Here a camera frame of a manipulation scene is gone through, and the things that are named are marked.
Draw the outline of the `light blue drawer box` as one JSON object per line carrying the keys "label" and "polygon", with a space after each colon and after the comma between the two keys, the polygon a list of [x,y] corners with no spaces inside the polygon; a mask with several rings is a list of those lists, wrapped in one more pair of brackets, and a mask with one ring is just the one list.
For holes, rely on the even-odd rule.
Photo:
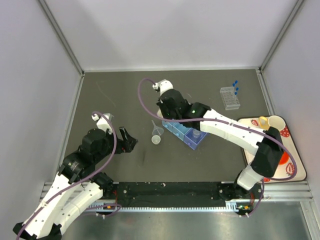
{"label": "light blue drawer box", "polygon": [[173,125],[175,124],[174,122],[168,122],[164,120],[162,120],[161,123],[170,132],[173,130]]}

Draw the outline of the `glass stoppered bottle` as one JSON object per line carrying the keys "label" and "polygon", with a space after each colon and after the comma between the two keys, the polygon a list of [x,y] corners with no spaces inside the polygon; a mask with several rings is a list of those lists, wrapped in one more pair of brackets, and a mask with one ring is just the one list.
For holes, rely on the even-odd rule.
{"label": "glass stoppered bottle", "polygon": [[201,136],[201,132],[200,132],[200,131],[198,131],[198,130],[196,130],[196,129],[193,129],[193,130],[192,130],[192,137],[193,137],[194,139],[199,139],[200,136]]}

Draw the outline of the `clear plastic funnel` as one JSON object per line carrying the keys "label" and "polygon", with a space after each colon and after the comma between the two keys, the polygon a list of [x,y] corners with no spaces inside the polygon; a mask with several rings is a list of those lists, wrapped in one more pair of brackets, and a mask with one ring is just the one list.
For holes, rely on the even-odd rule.
{"label": "clear plastic funnel", "polygon": [[164,133],[164,129],[156,125],[155,121],[151,121],[153,124],[152,135],[153,136],[161,136]]}

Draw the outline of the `purple drawer box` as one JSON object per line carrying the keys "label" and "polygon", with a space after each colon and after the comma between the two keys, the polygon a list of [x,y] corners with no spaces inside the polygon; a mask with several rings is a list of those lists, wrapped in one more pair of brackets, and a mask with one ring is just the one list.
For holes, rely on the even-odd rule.
{"label": "purple drawer box", "polygon": [[190,128],[188,132],[184,135],[183,142],[191,149],[196,150],[198,145],[206,136],[206,132]]}

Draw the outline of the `clear test tube rack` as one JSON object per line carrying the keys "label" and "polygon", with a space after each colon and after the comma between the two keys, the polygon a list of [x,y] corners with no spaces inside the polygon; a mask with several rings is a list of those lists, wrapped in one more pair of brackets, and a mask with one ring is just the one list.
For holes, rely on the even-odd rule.
{"label": "clear test tube rack", "polygon": [[238,93],[235,86],[222,87],[219,92],[226,111],[238,110],[240,108],[241,104],[238,96],[235,96],[235,92]]}

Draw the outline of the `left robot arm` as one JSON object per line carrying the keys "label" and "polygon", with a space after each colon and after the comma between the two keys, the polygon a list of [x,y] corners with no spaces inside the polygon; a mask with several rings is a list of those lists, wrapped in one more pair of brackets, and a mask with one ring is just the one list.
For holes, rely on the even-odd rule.
{"label": "left robot arm", "polygon": [[24,240],[60,240],[68,227],[95,201],[109,198],[113,180],[105,173],[92,175],[96,164],[112,153],[130,153],[138,140],[124,127],[118,138],[111,131],[91,129],[78,149],[67,155],[35,212],[13,227]]}

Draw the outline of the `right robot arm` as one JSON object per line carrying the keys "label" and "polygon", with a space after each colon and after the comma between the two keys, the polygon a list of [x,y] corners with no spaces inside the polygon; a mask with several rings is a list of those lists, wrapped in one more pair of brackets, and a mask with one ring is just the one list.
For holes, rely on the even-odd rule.
{"label": "right robot arm", "polygon": [[239,173],[233,185],[237,197],[245,198],[255,184],[274,176],[284,153],[278,129],[263,130],[243,125],[205,104],[189,103],[175,89],[160,91],[157,105],[163,118],[223,138],[253,155],[252,162]]}

